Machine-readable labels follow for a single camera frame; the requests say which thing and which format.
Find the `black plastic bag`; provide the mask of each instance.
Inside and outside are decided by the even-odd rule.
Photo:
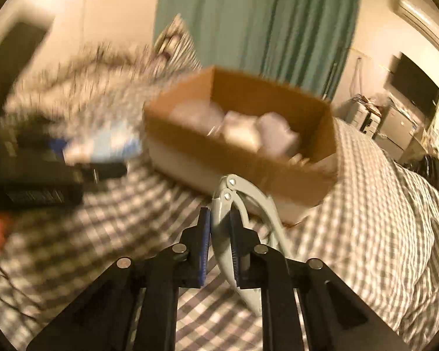
[[[439,159],[425,155],[422,159],[404,164],[408,170],[415,172],[426,179],[431,186],[439,191]]]

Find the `open brown box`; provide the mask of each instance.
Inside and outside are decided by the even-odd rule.
[[[281,114],[300,134],[300,152],[310,165],[290,165],[171,121],[173,108],[187,99],[211,99],[224,112]],[[289,224],[300,220],[298,212],[319,204],[337,181],[329,105],[298,88],[241,72],[210,67],[162,92],[145,105],[145,132],[153,164],[164,173],[206,194],[213,194],[221,176],[237,174],[271,195],[281,220]],[[332,167],[316,170],[315,164],[328,157]],[[296,209],[290,211],[290,205]]]

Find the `white air conditioner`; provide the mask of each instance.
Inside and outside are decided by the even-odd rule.
[[[398,0],[395,12],[439,50],[439,26],[427,14],[407,0]]]

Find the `screw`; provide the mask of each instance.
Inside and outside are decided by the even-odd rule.
[[[265,254],[268,252],[268,247],[264,244],[257,244],[254,247],[254,251],[255,251],[255,253]]]
[[[308,264],[312,269],[322,269],[323,267],[323,262],[319,259],[310,259],[308,260]]]
[[[184,253],[187,250],[187,246],[182,243],[177,243],[172,246],[172,250],[175,253]]]
[[[128,268],[131,265],[131,261],[128,257],[122,257],[117,260],[117,266],[120,269]]]

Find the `wall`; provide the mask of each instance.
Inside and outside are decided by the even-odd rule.
[[[439,26],[439,11],[431,0],[409,0]],[[363,94],[384,91],[393,56],[403,52],[439,86],[439,51],[415,28],[397,16],[393,0],[361,0],[352,49],[335,93],[332,106],[345,114],[356,59],[362,57]]]
[[[30,71],[68,58],[86,42],[151,44],[157,0],[7,0],[0,10],[0,39],[21,14],[55,17]]]

